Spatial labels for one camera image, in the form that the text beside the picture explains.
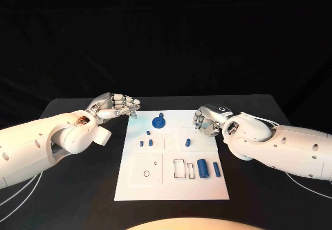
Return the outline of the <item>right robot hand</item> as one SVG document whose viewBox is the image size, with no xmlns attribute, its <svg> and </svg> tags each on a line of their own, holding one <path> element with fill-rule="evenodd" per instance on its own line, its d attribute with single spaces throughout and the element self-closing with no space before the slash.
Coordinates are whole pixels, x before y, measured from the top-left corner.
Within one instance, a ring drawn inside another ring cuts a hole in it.
<svg viewBox="0 0 332 230">
<path fill-rule="evenodd" d="M 234 116 L 232 111 L 221 104 L 206 104 L 199 107 L 193 114 L 195 129 L 209 137 L 215 137 Z"/>
</svg>

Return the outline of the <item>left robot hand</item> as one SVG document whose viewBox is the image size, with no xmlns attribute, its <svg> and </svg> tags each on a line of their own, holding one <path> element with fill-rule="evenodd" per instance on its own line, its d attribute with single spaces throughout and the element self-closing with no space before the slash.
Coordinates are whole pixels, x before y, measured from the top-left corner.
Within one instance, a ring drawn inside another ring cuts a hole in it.
<svg viewBox="0 0 332 230">
<path fill-rule="evenodd" d="M 137 118 L 136 111 L 140 109 L 140 101 L 123 94 L 104 93 L 89 103 L 85 111 L 94 116 L 101 125 L 121 115 Z"/>
</svg>

